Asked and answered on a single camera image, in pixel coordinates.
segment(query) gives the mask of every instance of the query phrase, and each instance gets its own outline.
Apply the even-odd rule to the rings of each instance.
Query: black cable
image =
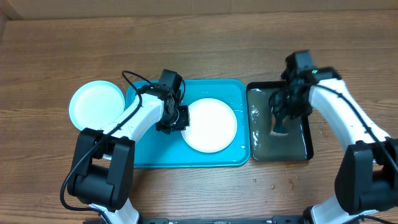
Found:
[[[184,81],[184,79],[182,80],[182,84],[184,85],[184,91],[182,92],[180,103],[182,102],[182,100],[184,99],[184,96],[185,96],[185,81]]]
[[[130,74],[130,75],[135,75],[136,77],[138,77],[138,78],[140,78],[140,79],[146,81],[147,83],[152,84],[151,81],[149,81],[148,79],[146,79],[146,78],[144,78],[144,77],[138,75],[138,74],[135,73],[135,72],[130,72],[130,71],[127,71],[127,70],[123,70],[123,71],[122,71],[122,76],[123,76],[123,78],[124,78],[131,86],[134,86],[134,85],[130,82],[130,80],[128,80],[128,78],[126,78],[126,76],[124,75],[125,73],[128,73],[128,74]]]
[[[125,73],[131,74],[131,75],[135,75],[139,78],[142,78],[143,80],[149,82],[150,84],[152,84],[149,80],[145,79],[144,77],[134,73],[134,72],[130,72],[130,71],[122,71],[122,76],[123,78],[128,82],[128,84],[131,85],[131,87],[136,91],[138,98],[139,98],[139,102],[138,105],[136,107],[136,109],[134,109],[134,111],[127,117],[125,118],[123,121],[121,121],[118,125],[116,125],[116,127],[114,129],[112,129],[110,132],[108,132],[107,134],[105,134],[93,147],[91,147],[91,149],[79,160],[79,162],[76,163],[76,165],[74,166],[74,168],[69,172],[69,174],[67,175],[67,177],[65,178],[65,180],[63,181],[63,184],[61,186],[61,192],[60,192],[60,200],[61,200],[61,204],[68,210],[72,210],[72,211],[93,211],[93,212],[98,212],[99,215],[101,215],[107,224],[111,224],[111,221],[109,220],[109,218],[106,216],[106,214],[104,213],[104,211],[98,209],[98,208],[90,208],[90,207],[86,207],[86,208],[79,208],[79,207],[73,207],[70,206],[66,203],[65,201],[65,189],[67,187],[68,181],[70,179],[70,177],[72,176],[72,174],[76,171],[77,167],[85,160],[87,159],[89,156],[91,156],[93,153],[95,153],[95,151],[101,146],[103,145],[106,140],[113,134],[115,133],[117,130],[119,130],[124,124],[126,124],[139,110],[139,108],[142,106],[142,96],[141,94],[138,93],[138,89],[134,86],[134,84],[132,84],[132,82],[125,76]]]
[[[357,118],[359,119],[359,121],[361,122],[361,124],[363,125],[365,130],[368,132],[368,134],[373,138],[373,140],[377,144],[377,146],[379,146],[379,148],[381,149],[383,154],[387,157],[387,160],[389,161],[389,163],[392,166],[392,168],[394,169],[394,171],[398,174],[397,164],[394,162],[394,160],[391,157],[391,155],[387,152],[387,149],[381,144],[379,139],[374,135],[374,133],[372,132],[372,129],[368,126],[368,124],[366,124],[365,120],[362,118],[360,113],[356,110],[354,105],[347,98],[345,98],[342,93],[338,93],[336,90],[333,90],[333,89],[328,88],[328,87],[323,86],[323,85],[309,84],[309,83],[293,84],[293,85],[290,85],[289,88],[292,88],[292,87],[295,87],[295,86],[306,86],[306,87],[316,86],[316,87],[322,88],[324,90],[328,90],[329,92],[334,93],[339,98],[343,99],[347,103],[347,105],[351,108],[351,110],[354,112],[354,114],[357,116]]]
[[[370,220],[374,220],[374,221],[377,221],[377,222],[383,223],[383,224],[395,224],[395,223],[383,220],[381,218],[376,218],[376,217],[373,217],[373,216],[370,216],[370,215],[358,215],[357,217],[355,217],[355,218],[353,218],[353,219],[351,219],[351,220],[349,220],[347,222],[344,222],[343,224],[352,224],[352,223],[354,223],[354,222],[356,222],[358,220],[362,220],[362,222],[365,222],[365,220],[364,220],[365,218],[366,219],[370,219]]]

